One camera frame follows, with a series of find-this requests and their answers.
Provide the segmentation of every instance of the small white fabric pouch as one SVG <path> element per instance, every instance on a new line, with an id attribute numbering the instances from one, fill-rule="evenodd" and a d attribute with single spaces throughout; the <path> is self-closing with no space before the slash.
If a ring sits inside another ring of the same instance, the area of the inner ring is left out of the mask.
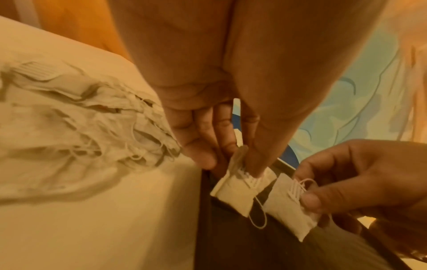
<path id="1" fill-rule="evenodd" d="M 305 191 L 304 182 L 282 173 L 264 203 L 264 211 L 287 227 L 300 242 L 317 226 L 321 217 L 301 206 L 299 199 Z"/>
<path id="2" fill-rule="evenodd" d="M 226 175 L 210 193 L 246 218 L 249 217 L 255 196 L 276 179 L 276 174 L 270 168 L 265 170 L 261 178 L 254 178 L 244 171 L 243 159 L 248 149 L 246 145 L 239 147 L 230 160 Z"/>

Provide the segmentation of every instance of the dark blue object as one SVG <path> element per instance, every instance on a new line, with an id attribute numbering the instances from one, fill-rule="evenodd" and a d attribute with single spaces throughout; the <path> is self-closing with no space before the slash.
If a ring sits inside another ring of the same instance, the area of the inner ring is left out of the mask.
<path id="1" fill-rule="evenodd" d="M 233 114 L 231 121 L 233 122 L 235 129 L 242 131 L 242 126 L 240 125 L 240 116 Z M 286 147 L 285 152 L 283 152 L 283 154 L 280 156 L 280 159 L 294 168 L 297 168 L 299 165 L 297 156 L 289 146 Z"/>

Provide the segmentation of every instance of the fingernail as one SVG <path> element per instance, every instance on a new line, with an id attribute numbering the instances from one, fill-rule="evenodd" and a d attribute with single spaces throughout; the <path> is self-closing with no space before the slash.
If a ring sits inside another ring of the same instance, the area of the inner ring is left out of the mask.
<path id="1" fill-rule="evenodd" d="M 301 203 L 305 208 L 307 208 L 307 210 L 311 212 L 319 214 L 322 212 L 322 202 L 320 202 L 320 199 L 317 197 L 317 195 L 311 192 L 306 192 L 301 196 Z"/>

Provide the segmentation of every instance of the person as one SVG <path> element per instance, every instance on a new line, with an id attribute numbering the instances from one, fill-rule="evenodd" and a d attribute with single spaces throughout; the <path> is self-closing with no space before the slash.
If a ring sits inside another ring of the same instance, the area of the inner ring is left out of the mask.
<path id="1" fill-rule="evenodd" d="M 388 2 L 109 0 L 184 154 L 223 175 L 237 149 L 231 114 L 233 99 L 240 98 L 245 165 L 254 177 L 325 98 Z M 357 211 L 425 235 L 426 154 L 423 145 L 375 141 L 325 150 L 296 171 L 325 185 L 302 202 L 315 212 Z"/>

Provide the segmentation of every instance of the white table surface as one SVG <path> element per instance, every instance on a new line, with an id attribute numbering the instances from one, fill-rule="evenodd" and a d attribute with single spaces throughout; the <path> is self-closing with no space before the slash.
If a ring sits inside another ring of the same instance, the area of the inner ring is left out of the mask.
<path id="1" fill-rule="evenodd" d="M 39 53 L 154 94 L 122 57 L 0 17 L 0 66 Z M 200 178 L 181 155 L 82 201 L 2 204 L 0 270 L 192 269 Z"/>

